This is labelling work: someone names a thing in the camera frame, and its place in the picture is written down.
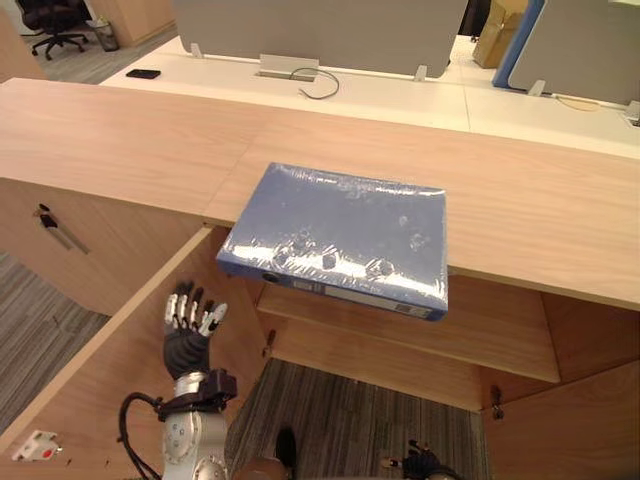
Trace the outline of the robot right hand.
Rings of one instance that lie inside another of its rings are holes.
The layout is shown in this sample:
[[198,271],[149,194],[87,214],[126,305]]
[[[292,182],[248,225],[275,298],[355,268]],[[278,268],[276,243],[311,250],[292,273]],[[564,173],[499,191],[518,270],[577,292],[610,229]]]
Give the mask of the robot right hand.
[[404,459],[386,457],[380,461],[384,469],[399,470],[403,479],[457,479],[457,473],[442,463],[427,444],[410,439]]

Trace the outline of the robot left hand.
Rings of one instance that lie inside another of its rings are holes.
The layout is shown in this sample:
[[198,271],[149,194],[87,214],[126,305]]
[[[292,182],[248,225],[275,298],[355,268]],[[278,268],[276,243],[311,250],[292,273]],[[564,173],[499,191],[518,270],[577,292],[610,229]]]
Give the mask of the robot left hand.
[[163,361],[174,381],[192,373],[207,373],[209,345],[226,316],[228,305],[203,301],[204,288],[181,282],[165,304]]

